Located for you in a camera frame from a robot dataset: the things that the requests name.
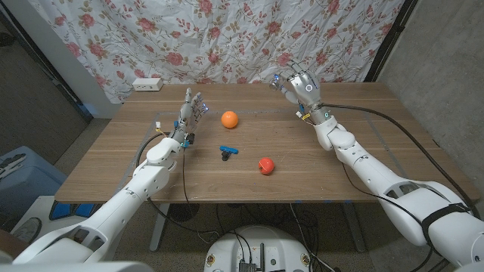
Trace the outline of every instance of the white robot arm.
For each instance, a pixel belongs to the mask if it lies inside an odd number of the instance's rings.
[[[312,121],[319,144],[327,151],[334,150],[338,160],[379,196],[400,233],[416,246],[433,246],[456,267],[480,261],[484,256],[484,222],[472,216],[462,199],[435,181],[414,181],[392,172],[329,113],[321,102],[315,76],[298,60],[287,65],[292,71],[275,75],[271,87],[302,106],[304,112],[298,116]]]
[[[162,190],[176,167],[173,156],[191,144],[191,133],[208,110],[200,93],[187,90],[178,124],[147,153],[132,180],[85,221],[47,233],[24,250],[13,264],[92,263],[104,260],[110,244],[150,196]]]

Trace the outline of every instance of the blue container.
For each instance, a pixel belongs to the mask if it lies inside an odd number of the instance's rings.
[[[67,176],[28,147],[19,147],[0,162],[17,154],[26,154],[23,165],[0,180],[0,213],[22,217],[39,196],[53,196]]]

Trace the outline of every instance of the gray wall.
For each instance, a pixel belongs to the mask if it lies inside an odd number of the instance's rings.
[[[3,0],[40,50],[96,118],[113,118],[121,104],[109,102],[94,77],[70,53],[28,0]]]
[[[420,0],[378,81],[483,194],[484,1]]]

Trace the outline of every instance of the power strip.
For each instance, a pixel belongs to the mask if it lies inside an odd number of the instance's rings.
[[[155,79],[136,79],[133,82],[135,91],[159,91],[163,87],[163,81],[160,78]]]

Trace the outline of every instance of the floral fabric backdrop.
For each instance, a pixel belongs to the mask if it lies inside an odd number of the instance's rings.
[[[112,103],[135,78],[268,82],[297,57],[359,82],[404,0],[29,0]]]

